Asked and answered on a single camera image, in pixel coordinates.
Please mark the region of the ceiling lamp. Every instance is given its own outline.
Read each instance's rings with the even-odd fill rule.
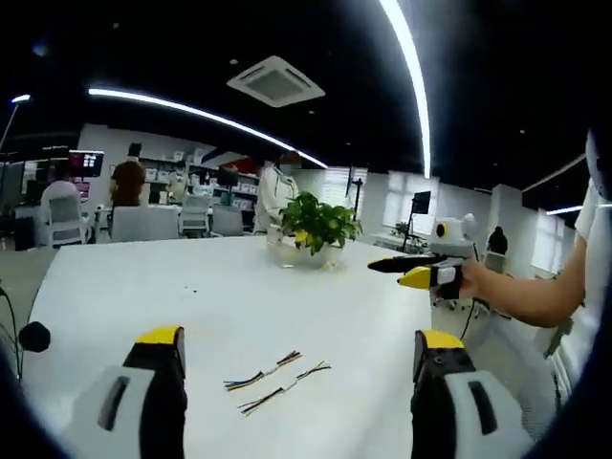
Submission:
[[[582,209],[582,206],[573,206],[572,208],[559,208],[557,210],[549,210],[546,215],[559,215],[560,213],[577,212]]]
[[[612,208],[612,204],[599,204],[598,208]],[[572,208],[559,208],[557,210],[549,210],[546,215],[559,215],[560,213],[578,212],[582,210],[582,206],[573,206]]]
[[[303,153],[297,150],[296,148],[293,148],[292,146],[284,142],[281,142],[278,139],[275,139],[274,137],[264,134],[263,132],[259,132],[251,127],[245,126],[244,124],[240,124],[239,122],[228,120],[227,118],[223,118],[218,115],[214,115],[212,113],[205,112],[204,110],[199,110],[197,108],[189,107],[187,105],[182,105],[181,103],[171,102],[169,100],[163,100],[162,98],[152,98],[150,96],[143,96],[141,94],[127,93],[125,91],[113,91],[109,89],[90,88],[88,92],[90,96],[101,96],[101,97],[106,97],[106,98],[123,98],[126,100],[135,100],[138,102],[150,103],[153,105],[161,105],[162,107],[172,108],[174,110],[180,110],[182,112],[187,112],[192,115],[197,115],[198,117],[207,118],[209,120],[221,122],[227,126],[233,127],[235,129],[240,129],[241,131],[251,134],[252,136],[258,137],[259,139],[263,139],[264,141],[274,143],[275,145],[278,145],[281,148],[284,148],[286,150],[295,151],[299,156],[301,156],[305,160],[315,163],[316,165],[319,165],[320,167],[323,167],[325,169],[327,168],[327,164],[319,161],[317,158],[313,158],[312,156],[307,155],[306,153]]]
[[[412,88],[417,99],[417,110],[419,112],[419,122],[421,124],[421,138],[423,139],[423,175],[428,179],[431,175],[431,150],[429,140],[429,114],[427,112],[427,99],[425,95],[425,82],[417,56],[417,49],[414,46],[410,28],[405,21],[404,13],[397,0],[379,0],[382,9],[391,22],[393,31],[398,37],[402,52],[404,53],[405,63],[408,65]]]
[[[30,95],[29,94],[24,94],[22,96],[17,96],[13,100],[11,100],[11,103],[26,102],[28,100],[30,100]]]

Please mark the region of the human hand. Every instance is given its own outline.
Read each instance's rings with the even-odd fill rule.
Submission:
[[[485,265],[474,260],[473,258],[466,260],[466,262],[461,265],[463,279],[459,288],[460,298],[473,298],[478,296],[483,273],[486,270],[487,268],[485,268]]]

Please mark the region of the colored wire bundle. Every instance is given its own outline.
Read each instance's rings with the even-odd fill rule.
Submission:
[[[266,371],[265,373],[263,371],[260,371],[259,373],[257,373],[255,376],[253,376],[249,380],[244,380],[244,381],[223,381],[223,385],[224,385],[224,387],[226,388],[226,390],[228,392],[231,392],[232,390],[240,389],[242,387],[247,387],[247,386],[249,386],[251,384],[257,383],[259,380],[262,380],[262,379],[264,379],[267,376],[270,376],[274,371],[276,371],[281,366],[286,365],[287,363],[291,363],[292,361],[296,361],[300,357],[302,357],[302,355],[299,352],[294,351],[291,354],[289,354],[288,356],[286,356],[286,357],[282,358],[280,361],[278,361],[276,363],[276,366],[272,370]]]
[[[312,370],[305,371],[301,375],[297,375],[295,377],[295,379],[298,380],[298,381],[299,380],[303,380],[304,378],[312,375],[313,373],[316,373],[317,371],[331,370],[331,369],[332,369],[332,367],[329,364],[326,364],[325,361],[320,361],[315,368],[313,368]]]
[[[250,416],[255,410],[257,410],[265,402],[267,402],[268,400],[270,400],[271,398],[275,397],[278,394],[284,394],[284,393],[289,392],[291,388],[293,388],[297,383],[299,383],[304,378],[309,377],[310,375],[312,375],[313,373],[316,373],[317,371],[328,370],[331,368],[332,367],[329,364],[325,363],[325,361],[320,361],[316,367],[297,375],[297,377],[295,377],[295,381],[289,387],[287,388],[278,387],[272,394],[269,394],[253,402],[248,402],[247,404],[241,404],[240,406],[237,406],[237,407],[244,408],[240,412],[244,414],[245,416]]]

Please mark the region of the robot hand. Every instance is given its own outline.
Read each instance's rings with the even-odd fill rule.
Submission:
[[[382,273],[404,273],[398,279],[400,285],[428,289],[443,299],[455,299],[463,282],[461,267],[474,254],[474,233],[475,221],[470,213],[461,220],[439,219],[429,236],[430,253],[385,258],[370,263],[368,268]]]

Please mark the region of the window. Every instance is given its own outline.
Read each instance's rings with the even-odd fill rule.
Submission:
[[[349,180],[350,167],[328,167],[325,169],[325,178],[321,187],[320,201],[329,204],[330,206],[345,206],[346,208],[354,208],[355,200],[357,199],[357,186],[351,184],[348,197],[346,196],[346,185]],[[353,168],[352,181],[361,179],[365,184],[367,180],[367,169]],[[360,192],[360,202],[357,207],[357,216],[361,216],[363,207],[363,186]]]
[[[563,232],[565,225],[560,218],[546,215],[541,210],[537,215],[534,256],[532,265],[549,273],[558,273],[562,268]]]
[[[382,224],[393,228],[398,222],[407,222],[410,218],[414,193],[431,191],[429,213],[412,215],[412,230],[419,234],[430,235],[438,208],[438,185],[437,179],[426,179],[422,175],[389,172]]]

